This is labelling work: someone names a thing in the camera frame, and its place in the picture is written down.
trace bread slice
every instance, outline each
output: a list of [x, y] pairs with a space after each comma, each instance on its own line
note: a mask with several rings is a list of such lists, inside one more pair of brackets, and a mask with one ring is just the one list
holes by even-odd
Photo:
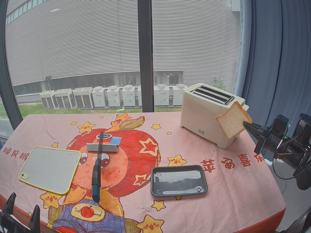
[[253, 123], [238, 101], [235, 101], [225, 113], [216, 117], [216, 120], [228, 139], [235, 137], [245, 129], [243, 122]]

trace pink tablecloth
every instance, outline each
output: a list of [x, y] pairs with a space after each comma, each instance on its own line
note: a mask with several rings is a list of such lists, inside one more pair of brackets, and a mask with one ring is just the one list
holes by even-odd
[[[269, 167], [254, 153], [248, 133], [243, 131], [223, 150], [181, 128], [179, 120], [179, 112], [29, 115], [0, 151], [1, 198], [15, 192], [17, 217], [21, 218], [29, 217], [38, 204], [41, 224], [61, 232], [265, 232], [254, 230], [265, 222], [270, 230], [276, 228], [285, 203]], [[92, 204], [95, 153], [88, 153], [86, 164], [78, 166], [67, 195], [51, 194], [19, 181], [18, 173], [34, 147], [76, 149], [86, 156], [86, 143], [97, 142], [102, 130], [122, 140], [118, 153], [109, 154], [102, 169], [102, 202], [93, 203], [103, 212], [100, 218], [79, 211]], [[206, 194], [164, 199], [150, 194], [153, 167], [192, 164], [205, 169]], [[275, 215], [278, 219], [271, 226], [269, 218]]]

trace toaster slot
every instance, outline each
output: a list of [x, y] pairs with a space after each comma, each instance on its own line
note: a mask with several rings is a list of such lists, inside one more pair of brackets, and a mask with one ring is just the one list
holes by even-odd
[[234, 99], [234, 96], [232, 95], [214, 90], [206, 86], [201, 86], [200, 88], [192, 91], [192, 93], [204, 99], [211, 100], [223, 105], [229, 104]]

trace blue curtain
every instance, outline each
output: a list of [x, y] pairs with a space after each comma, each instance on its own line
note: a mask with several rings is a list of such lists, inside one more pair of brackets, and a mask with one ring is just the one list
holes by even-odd
[[291, 136], [299, 114], [311, 114], [311, 0], [241, 0], [241, 8], [233, 92], [245, 98], [254, 123], [289, 118]]

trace black tray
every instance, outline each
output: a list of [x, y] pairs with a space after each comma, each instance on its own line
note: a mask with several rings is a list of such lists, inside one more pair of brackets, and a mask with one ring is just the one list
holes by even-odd
[[156, 197], [200, 195], [207, 189], [200, 165], [157, 166], [151, 171], [151, 194]]

